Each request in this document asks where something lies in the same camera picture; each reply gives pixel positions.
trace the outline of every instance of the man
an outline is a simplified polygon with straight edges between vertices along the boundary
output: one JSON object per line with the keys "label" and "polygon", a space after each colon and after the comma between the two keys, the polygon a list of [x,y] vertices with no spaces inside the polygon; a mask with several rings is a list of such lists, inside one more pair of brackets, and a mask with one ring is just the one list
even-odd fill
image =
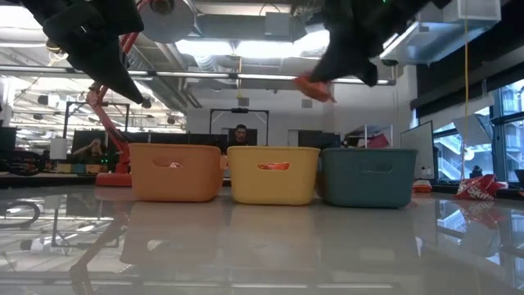
{"label": "man", "polygon": [[228,148],[249,145],[246,136],[247,127],[243,124],[237,125],[237,128],[235,128],[235,138],[229,141]]}
{"label": "man", "polygon": [[100,164],[106,154],[106,146],[99,138],[95,138],[91,144],[73,152],[73,157],[79,158],[84,164]]}

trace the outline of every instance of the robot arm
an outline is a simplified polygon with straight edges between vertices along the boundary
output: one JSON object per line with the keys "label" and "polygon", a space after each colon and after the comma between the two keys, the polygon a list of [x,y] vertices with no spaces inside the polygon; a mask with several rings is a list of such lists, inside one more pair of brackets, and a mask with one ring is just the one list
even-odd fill
{"label": "robot arm", "polygon": [[134,0],[9,0],[23,4],[68,62],[138,104],[143,97],[129,77],[119,35],[143,30]]}
{"label": "robot arm", "polygon": [[[443,8],[450,0],[432,0]],[[431,0],[324,0],[320,12],[330,33],[330,43],[309,81],[328,82],[354,75],[368,86],[378,80],[370,58],[382,53],[393,34],[402,34],[408,23]]]}

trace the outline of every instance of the blue bin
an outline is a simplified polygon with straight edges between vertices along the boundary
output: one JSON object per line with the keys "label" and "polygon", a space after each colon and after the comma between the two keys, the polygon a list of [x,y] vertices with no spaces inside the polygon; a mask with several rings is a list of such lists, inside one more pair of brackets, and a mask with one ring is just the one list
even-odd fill
{"label": "blue bin", "polygon": [[340,207],[406,207],[411,202],[416,157],[417,151],[406,149],[326,149],[318,194]]}
{"label": "blue bin", "polygon": [[73,164],[71,166],[71,173],[73,174],[86,174],[84,164]]}

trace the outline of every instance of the black cable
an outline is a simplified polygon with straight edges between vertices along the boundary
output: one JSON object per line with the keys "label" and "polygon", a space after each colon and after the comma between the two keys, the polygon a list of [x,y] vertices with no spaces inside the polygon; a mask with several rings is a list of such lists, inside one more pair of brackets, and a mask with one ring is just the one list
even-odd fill
{"label": "black cable", "polygon": [[268,6],[268,5],[271,5],[272,7],[275,7],[275,9],[276,9],[278,12],[282,13],[282,12],[280,11],[280,8],[278,8],[276,5],[274,5],[274,4],[272,4],[272,3],[264,3],[264,5],[262,5],[262,7],[260,8],[259,16],[262,15],[262,11],[264,10],[264,7],[266,7],[266,6]]}

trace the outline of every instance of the yellow cable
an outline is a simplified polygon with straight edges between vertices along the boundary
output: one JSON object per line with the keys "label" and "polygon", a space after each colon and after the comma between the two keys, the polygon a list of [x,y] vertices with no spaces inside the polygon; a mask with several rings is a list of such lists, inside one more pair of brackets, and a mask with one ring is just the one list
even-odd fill
{"label": "yellow cable", "polygon": [[464,79],[466,82],[466,103],[464,105],[465,118],[464,118],[464,136],[462,140],[462,169],[460,171],[460,180],[464,180],[464,171],[465,171],[465,152],[466,152],[466,138],[468,137],[468,103],[469,103],[469,42],[468,42],[468,1],[466,1],[465,17],[464,17],[464,39],[466,43],[464,45]]}

